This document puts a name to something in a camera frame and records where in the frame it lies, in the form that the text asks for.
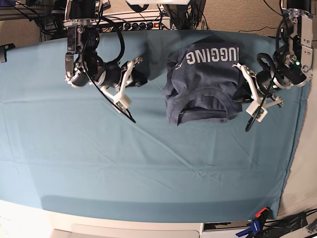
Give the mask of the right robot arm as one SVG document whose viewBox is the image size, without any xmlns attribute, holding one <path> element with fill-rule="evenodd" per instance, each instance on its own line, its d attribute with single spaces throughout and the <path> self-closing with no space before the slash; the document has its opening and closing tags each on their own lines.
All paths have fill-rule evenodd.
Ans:
<svg viewBox="0 0 317 238">
<path fill-rule="evenodd" d="M 67 27 L 67 52 L 65 55 L 65 81 L 73 87 L 95 84 L 98 87 L 120 89 L 128 64 L 120 66 L 125 52 L 125 42 L 118 26 L 102 16 L 103 7 L 96 9 L 94 0 L 68 0 L 65 21 Z M 118 56 L 108 62 L 97 53 L 100 42 L 99 23 L 106 21 L 117 33 L 120 42 Z"/>
</svg>

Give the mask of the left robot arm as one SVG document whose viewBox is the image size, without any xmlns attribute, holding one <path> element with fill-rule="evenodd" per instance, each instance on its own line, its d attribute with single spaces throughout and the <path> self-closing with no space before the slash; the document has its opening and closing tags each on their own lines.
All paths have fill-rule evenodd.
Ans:
<svg viewBox="0 0 317 238">
<path fill-rule="evenodd" d="M 275 35 L 273 55 L 259 53 L 262 70 L 243 80 L 234 94 L 236 102 L 251 102 L 256 96 L 272 98 L 283 89 L 304 86 L 313 77 L 313 18 L 309 0 L 280 1 L 282 17 Z"/>
</svg>

